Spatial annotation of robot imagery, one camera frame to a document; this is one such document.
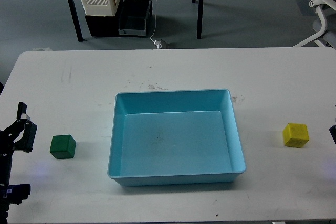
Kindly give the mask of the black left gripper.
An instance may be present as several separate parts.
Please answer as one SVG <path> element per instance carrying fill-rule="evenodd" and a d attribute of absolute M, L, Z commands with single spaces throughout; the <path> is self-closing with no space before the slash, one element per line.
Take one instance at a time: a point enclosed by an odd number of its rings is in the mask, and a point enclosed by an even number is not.
<path fill-rule="evenodd" d="M 9 185 L 13 152 L 29 153 L 33 149 L 37 125 L 30 120 L 26 111 L 27 105 L 19 102 L 15 122 L 9 130 L 1 131 L 1 185 Z"/>

